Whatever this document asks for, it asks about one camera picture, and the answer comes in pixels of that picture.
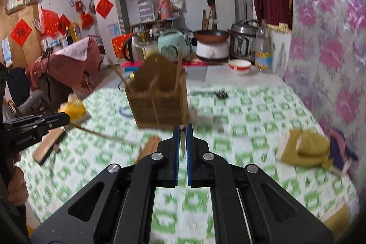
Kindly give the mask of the person's left hand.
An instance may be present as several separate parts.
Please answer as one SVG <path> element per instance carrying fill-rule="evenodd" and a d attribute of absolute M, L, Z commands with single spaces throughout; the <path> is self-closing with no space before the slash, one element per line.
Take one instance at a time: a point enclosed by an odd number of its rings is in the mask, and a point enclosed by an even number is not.
<path fill-rule="evenodd" d="M 16 207 L 23 206 L 29 197 L 29 192 L 24 179 L 24 172 L 18 166 L 14 166 L 12 179 L 8 184 L 8 200 Z"/>

